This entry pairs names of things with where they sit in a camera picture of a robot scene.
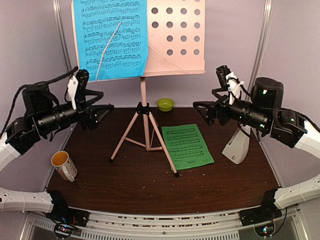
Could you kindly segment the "green sheet music paper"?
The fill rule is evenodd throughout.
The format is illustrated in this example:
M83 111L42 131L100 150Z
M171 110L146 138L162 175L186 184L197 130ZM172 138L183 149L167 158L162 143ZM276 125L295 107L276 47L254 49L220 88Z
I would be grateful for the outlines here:
M163 126L163 140L177 170L215 162L197 124Z

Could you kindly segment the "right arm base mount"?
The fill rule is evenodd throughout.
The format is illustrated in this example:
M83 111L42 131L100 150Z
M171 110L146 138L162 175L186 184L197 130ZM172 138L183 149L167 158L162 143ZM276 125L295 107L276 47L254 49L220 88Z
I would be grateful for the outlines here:
M255 207L241 210L239 217L242 226L256 225L263 222L270 222L275 218L280 218L282 211L276 207Z

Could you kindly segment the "pink music stand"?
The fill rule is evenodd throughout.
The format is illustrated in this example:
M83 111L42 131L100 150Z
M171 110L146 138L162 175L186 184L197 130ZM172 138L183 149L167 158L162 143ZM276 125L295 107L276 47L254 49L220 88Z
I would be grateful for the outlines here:
M78 61L71 3L75 51ZM205 72L205 12L203 0L146 0L148 29L148 58L140 81L141 102L134 118L143 117L147 151L154 150L154 136L161 136L154 115L147 102L146 79L148 77L195 75Z

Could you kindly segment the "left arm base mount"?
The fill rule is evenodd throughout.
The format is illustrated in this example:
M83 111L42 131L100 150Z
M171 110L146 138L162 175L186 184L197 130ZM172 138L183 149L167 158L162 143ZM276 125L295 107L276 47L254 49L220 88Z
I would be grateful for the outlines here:
M68 208L65 211L46 213L45 216L54 223L67 224L72 227L86 227L90 213L85 210Z

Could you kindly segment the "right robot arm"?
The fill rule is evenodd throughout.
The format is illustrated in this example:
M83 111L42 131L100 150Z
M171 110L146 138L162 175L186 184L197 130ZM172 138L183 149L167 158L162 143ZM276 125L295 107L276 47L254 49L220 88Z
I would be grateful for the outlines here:
M282 107L284 85L268 77L259 77L251 90L250 101L241 99L243 83L228 77L222 88L212 90L217 101L195 101L193 107L208 125L215 120L224 126L235 120L239 128L222 153L235 164L241 163L249 149L249 134L254 128L262 137L270 135L282 144L320 156L320 129L307 116Z

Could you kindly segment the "blue sheet music paper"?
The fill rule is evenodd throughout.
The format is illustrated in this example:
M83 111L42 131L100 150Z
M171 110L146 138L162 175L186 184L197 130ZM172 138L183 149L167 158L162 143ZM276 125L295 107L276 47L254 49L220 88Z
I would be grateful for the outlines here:
M89 81L143 76L149 55L145 0L73 1L80 69Z

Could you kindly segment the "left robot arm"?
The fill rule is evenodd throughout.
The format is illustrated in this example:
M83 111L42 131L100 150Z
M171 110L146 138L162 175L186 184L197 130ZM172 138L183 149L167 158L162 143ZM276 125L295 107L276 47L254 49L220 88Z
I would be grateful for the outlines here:
M41 139L52 141L55 135L72 124L94 130L114 110L112 104L97 104L102 91L87 89L89 72L74 67L56 78L24 84L16 91L9 110L11 116L19 95L25 113L13 122L5 121L0 132L0 168L29 151ZM0 189L1 212L42 212L61 222L72 218L72 211L58 190L44 192Z

